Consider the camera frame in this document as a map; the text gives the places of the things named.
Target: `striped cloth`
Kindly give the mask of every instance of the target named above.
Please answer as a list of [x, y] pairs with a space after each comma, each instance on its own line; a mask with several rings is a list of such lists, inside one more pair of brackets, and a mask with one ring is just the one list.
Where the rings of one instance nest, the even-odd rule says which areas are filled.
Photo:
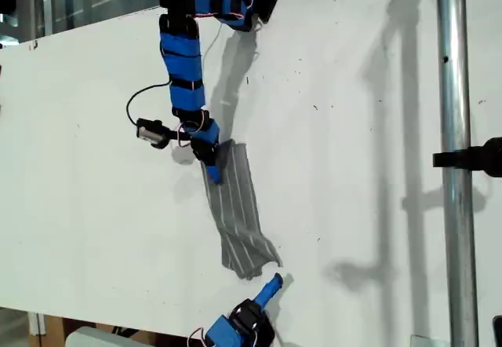
[[281, 261], [260, 230], [246, 145], [225, 142], [218, 156], [222, 184], [213, 184], [202, 169], [209, 207], [221, 235], [221, 261], [240, 279], [252, 279], [261, 275], [268, 262], [280, 266]]

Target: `floor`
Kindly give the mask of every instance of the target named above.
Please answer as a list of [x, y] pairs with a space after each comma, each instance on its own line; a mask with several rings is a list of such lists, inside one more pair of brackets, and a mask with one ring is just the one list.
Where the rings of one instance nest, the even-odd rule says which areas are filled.
[[26, 312], [0, 308], [0, 346], [28, 347]]

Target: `robotic arm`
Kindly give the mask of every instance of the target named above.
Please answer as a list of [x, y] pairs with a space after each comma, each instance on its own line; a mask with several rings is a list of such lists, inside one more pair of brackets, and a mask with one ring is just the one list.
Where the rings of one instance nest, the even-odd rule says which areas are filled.
[[282, 288], [282, 277], [265, 285], [254, 300], [246, 299], [237, 305], [230, 316], [221, 316], [208, 330], [205, 344], [208, 347], [268, 347], [275, 332], [265, 313], [265, 306]]
[[136, 135], [157, 149], [169, 140], [190, 141], [195, 157], [204, 163], [214, 183], [220, 183], [216, 166], [220, 128], [203, 110], [206, 104], [202, 82], [202, 55], [196, 17], [214, 16], [237, 31], [251, 31], [253, 16], [267, 23], [277, 0], [160, 0], [168, 13], [160, 16], [160, 52], [169, 73], [172, 113], [180, 120], [183, 134], [160, 121], [139, 119]]

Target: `metal rod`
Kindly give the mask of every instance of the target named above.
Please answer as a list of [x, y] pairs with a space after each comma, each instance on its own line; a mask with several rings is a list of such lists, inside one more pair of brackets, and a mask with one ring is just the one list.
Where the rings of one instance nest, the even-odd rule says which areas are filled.
[[[442, 150], [471, 145], [465, 0], [438, 0]], [[472, 176], [443, 170], [452, 347], [478, 347]]]

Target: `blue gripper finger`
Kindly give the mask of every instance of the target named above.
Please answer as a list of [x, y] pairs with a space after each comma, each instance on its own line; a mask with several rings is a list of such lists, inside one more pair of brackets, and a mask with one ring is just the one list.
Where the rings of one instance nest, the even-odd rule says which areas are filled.
[[267, 306], [270, 299], [282, 288], [282, 283], [282, 276], [275, 274], [274, 279], [265, 284], [263, 290], [254, 298], [254, 302], [261, 307], [262, 312], [265, 310], [265, 306]]
[[216, 165], [206, 166], [206, 171], [215, 184], [221, 182], [220, 169]]

